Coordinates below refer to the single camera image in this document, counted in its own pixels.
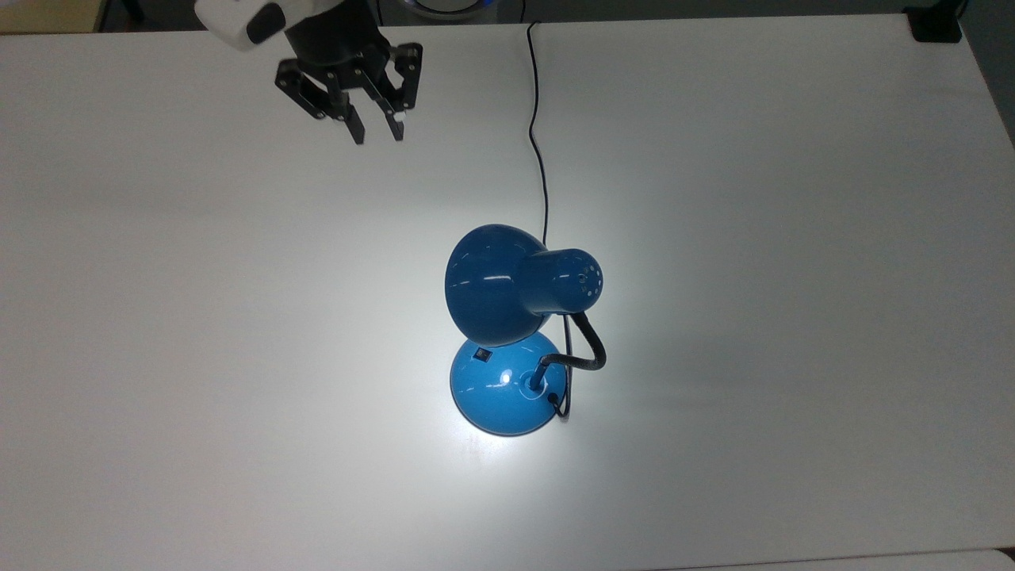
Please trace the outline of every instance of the blue lamp base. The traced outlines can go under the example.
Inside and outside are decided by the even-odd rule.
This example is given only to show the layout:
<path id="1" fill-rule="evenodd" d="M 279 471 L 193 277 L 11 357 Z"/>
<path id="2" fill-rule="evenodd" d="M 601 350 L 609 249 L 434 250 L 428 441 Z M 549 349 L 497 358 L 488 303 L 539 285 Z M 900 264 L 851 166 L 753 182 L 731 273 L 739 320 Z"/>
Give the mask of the blue lamp base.
<path id="1" fill-rule="evenodd" d="M 557 353 L 543 335 L 486 349 L 465 342 L 451 368 L 451 394 L 462 415 L 476 428 L 499 436 L 520 436 L 553 418 L 549 395 L 563 398 L 567 376 L 550 365 L 537 388 L 529 380 L 544 355 Z"/>

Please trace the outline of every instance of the lamp shade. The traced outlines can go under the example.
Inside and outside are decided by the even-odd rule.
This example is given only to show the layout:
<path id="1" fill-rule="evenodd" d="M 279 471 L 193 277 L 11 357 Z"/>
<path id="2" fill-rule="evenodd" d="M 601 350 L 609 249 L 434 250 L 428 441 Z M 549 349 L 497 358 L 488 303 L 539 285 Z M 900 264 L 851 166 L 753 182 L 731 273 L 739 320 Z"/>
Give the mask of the lamp shade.
<path id="1" fill-rule="evenodd" d="M 452 319 L 484 348 L 520 342 L 552 314 L 583 312 L 602 290 L 602 271 L 589 253 L 548 251 L 532 234 L 503 224 L 467 233 L 445 273 Z"/>

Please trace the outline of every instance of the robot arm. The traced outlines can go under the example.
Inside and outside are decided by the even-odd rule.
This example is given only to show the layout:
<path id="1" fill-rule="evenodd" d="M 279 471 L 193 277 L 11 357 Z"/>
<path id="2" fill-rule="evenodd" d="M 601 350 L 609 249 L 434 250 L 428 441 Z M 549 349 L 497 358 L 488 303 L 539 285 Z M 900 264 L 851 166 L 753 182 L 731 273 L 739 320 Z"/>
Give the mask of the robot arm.
<path id="1" fill-rule="evenodd" d="M 402 140 L 405 111 L 416 103 L 423 47 L 393 47 L 378 29 L 367 0 L 198 0 L 194 11 L 241 51 L 285 31 L 296 58 L 279 62 L 279 89 L 311 117 L 344 123 L 362 144 L 365 131 L 347 92 L 361 88 L 385 113 L 395 139 Z M 386 71 L 392 60 L 403 78 L 397 88 Z"/>
<path id="2" fill-rule="evenodd" d="M 197 0 L 194 12 L 212 33 L 246 52 L 344 0 Z"/>

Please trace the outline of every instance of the floor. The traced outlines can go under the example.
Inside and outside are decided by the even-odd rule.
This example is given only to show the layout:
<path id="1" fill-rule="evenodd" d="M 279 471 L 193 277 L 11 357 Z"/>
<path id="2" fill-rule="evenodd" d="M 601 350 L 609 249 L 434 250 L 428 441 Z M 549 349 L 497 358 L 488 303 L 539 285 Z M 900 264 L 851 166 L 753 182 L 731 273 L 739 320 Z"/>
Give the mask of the floor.
<path id="1" fill-rule="evenodd" d="M 103 31 L 202 29 L 194 15 L 194 0 L 138 0 L 142 23 L 132 22 L 122 0 L 109 0 Z M 385 24 L 417 23 L 405 14 L 403 0 L 378 0 Z M 687 17 L 775 16 L 835 13 L 897 13 L 906 5 L 931 5 L 932 0 L 527 0 L 526 20 L 589 21 Z M 516 21 L 522 0 L 501 0 L 498 21 Z M 970 0 L 962 26 L 994 95 L 1009 138 L 1015 141 L 1015 1 Z"/>

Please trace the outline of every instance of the blue desk lamp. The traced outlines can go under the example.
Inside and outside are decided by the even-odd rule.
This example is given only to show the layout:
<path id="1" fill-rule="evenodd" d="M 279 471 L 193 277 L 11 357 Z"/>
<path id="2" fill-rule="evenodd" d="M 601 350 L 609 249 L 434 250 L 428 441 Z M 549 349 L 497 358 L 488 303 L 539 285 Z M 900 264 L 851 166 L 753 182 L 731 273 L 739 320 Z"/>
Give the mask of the blue desk lamp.
<path id="1" fill-rule="evenodd" d="M 603 344 L 585 315 L 602 291 L 602 269 L 587 252 L 548 251 L 510 225 L 467 233 L 445 274 L 448 310 L 469 339 L 451 371 L 452 396 L 462 415 L 501 436 L 527 434 L 555 414 L 564 416 L 567 368 L 593 371 L 606 364 Z M 574 322 L 593 359 L 561 355 L 538 333 L 552 314 Z"/>

